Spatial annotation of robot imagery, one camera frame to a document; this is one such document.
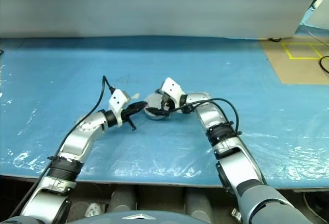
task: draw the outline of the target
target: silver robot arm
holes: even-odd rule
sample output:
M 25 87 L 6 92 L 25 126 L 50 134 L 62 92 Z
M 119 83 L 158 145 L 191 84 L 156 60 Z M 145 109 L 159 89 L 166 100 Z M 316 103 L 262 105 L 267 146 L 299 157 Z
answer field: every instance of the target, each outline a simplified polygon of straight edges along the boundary
M 151 99 L 145 112 L 151 118 L 168 116 L 170 110 L 179 109 L 188 114 L 195 110 L 217 159 L 216 169 L 223 187 L 237 198 L 239 211 L 234 216 L 245 224 L 310 223 L 277 190 L 268 186 L 257 163 L 234 130 L 232 122 L 211 101 L 206 93 L 186 94 L 171 78 Z
M 94 141 L 107 127 L 120 127 L 124 122 L 136 129 L 130 115 L 142 110 L 147 103 L 136 102 L 123 109 L 129 100 L 130 97 L 124 91 L 115 89 L 109 100 L 108 111 L 91 114 L 69 134 L 57 156 L 51 158 L 48 173 L 42 177 L 21 215 L 46 224 L 65 222 L 70 209 L 68 194 L 76 187 L 76 178 L 88 159 Z

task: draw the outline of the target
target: silver disc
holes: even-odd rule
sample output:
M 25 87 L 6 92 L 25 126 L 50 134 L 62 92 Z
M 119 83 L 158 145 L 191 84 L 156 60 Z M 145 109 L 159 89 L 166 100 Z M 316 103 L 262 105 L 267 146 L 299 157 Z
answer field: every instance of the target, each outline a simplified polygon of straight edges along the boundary
M 149 117 L 152 120 L 161 120 L 166 117 L 164 115 L 154 115 L 146 110 L 148 107 L 156 107 L 161 109 L 162 95 L 158 93 L 152 93 L 148 97 L 146 97 L 145 101 L 148 103 L 147 106 L 144 108 L 147 117 Z

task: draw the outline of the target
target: plastic sheet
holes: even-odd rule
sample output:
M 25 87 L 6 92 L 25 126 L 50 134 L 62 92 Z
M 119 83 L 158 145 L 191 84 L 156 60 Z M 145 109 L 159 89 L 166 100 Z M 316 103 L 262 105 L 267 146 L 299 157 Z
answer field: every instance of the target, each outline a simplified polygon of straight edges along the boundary
M 186 92 L 230 100 L 242 139 L 275 187 L 329 185 L 328 86 L 282 85 L 260 43 L 215 38 L 2 40 L 0 173 L 36 177 L 96 102 L 101 76 L 143 100 L 170 76 Z M 106 94 L 100 108 L 107 108 Z M 232 120 L 234 115 L 223 104 Z M 221 185 L 195 114 L 111 128 L 79 180 Z

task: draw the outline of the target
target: black electrical cord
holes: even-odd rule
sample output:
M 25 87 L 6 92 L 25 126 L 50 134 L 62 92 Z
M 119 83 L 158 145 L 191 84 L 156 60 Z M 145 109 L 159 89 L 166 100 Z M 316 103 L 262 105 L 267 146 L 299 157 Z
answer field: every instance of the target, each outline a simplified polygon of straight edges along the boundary
M 223 111 L 223 109 L 217 103 L 215 103 L 214 101 L 223 101 L 223 102 L 226 102 L 228 105 L 231 106 L 231 108 L 233 109 L 234 114 L 235 114 L 235 132 L 238 133 L 239 132 L 239 115 L 238 115 L 237 110 L 234 107 L 234 105 L 230 101 L 228 101 L 228 100 L 226 100 L 224 98 L 212 98 L 212 99 L 209 99 L 209 100 L 195 101 L 195 102 L 191 102 L 191 103 L 188 103 L 188 104 L 184 104 L 184 105 L 182 105 L 182 106 L 180 106 L 178 108 L 174 108 L 174 109 L 171 109 L 171 110 L 161 110 L 161 112 L 164 113 L 164 114 L 170 114 L 170 113 L 176 112 L 177 110 L 180 110 L 182 108 L 193 106 L 193 105 L 197 104 L 197 105 L 195 105 L 191 109 L 191 111 L 194 111 L 198 106 L 200 106 L 200 105 L 202 105 L 204 103 L 212 103 L 212 104 L 214 104 L 223 113 L 224 118 L 227 121 L 229 121 L 227 119 L 227 117 L 226 117 L 225 112 Z
M 36 182 L 34 182 L 34 184 L 31 186 L 31 188 L 29 189 L 29 191 L 24 195 L 24 197 L 22 198 L 22 200 L 20 201 L 20 203 L 16 206 L 16 208 L 13 210 L 13 212 L 10 214 L 9 218 L 13 217 L 16 215 L 16 213 L 23 207 L 23 205 L 25 204 L 25 202 L 27 201 L 27 199 L 30 197 L 30 195 L 32 194 L 32 192 L 35 190 L 35 188 L 38 186 L 38 184 L 40 183 L 42 177 L 46 174 L 46 172 L 48 171 L 48 169 L 50 168 L 51 164 L 56 160 L 56 157 L 58 155 L 58 153 L 60 152 L 63 144 L 65 143 L 65 140 L 67 139 L 67 137 L 74 131 L 75 128 L 77 128 L 82 121 L 84 121 L 89 115 L 91 115 L 96 108 L 98 107 L 98 105 L 100 104 L 103 95 L 104 95 L 104 91 L 105 91 L 105 83 L 108 86 L 108 88 L 110 89 L 111 93 L 114 92 L 114 88 L 112 86 L 110 86 L 110 84 L 108 83 L 106 76 L 103 76 L 102 78 L 102 90 L 100 92 L 98 101 L 96 103 L 96 105 L 81 119 L 78 121 L 77 124 L 75 124 L 71 130 L 66 134 L 66 136 L 64 137 L 64 139 L 62 140 L 61 144 L 59 145 L 57 151 L 55 152 L 53 157 L 50 157 L 50 162 L 48 163 L 48 165 L 45 167 L 45 169 L 42 171 L 42 173 L 40 174 L 40 176 L 37 178 Z
M 269 38 L 270 41 L 276 42 L 276 43 L 279 42 L 279 41 L 281 41 L 281 39 L 282 38 Z
M 326 56 L 322 57 L 322 58 L 319 60 L 319 65 L 320 65 L 320 67 L 321 67 L 321 69 L 322 69 L 323 71 L 325 71 L 326 73 L 329 74 L 329 70 L 328 70 L 328 69 L 325 69 L 325 67 L 322 65 L 322 60 L 323 60 L 324 58 L 329 58 L 329 55 L 326 55 Z

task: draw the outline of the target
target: yellow tape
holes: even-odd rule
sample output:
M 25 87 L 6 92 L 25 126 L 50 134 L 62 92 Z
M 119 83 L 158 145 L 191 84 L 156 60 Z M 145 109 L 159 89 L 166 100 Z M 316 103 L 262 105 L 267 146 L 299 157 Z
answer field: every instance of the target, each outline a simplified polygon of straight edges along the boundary
M 319 57 L 293 57 L 293 55 L 287 49 L 286 45 L 309 45 Z M 319 60 L 322 55 L 313 45 L 324 45 L 324 43 L 281 43 L 281 46 L 289 56 L 290 60 Z

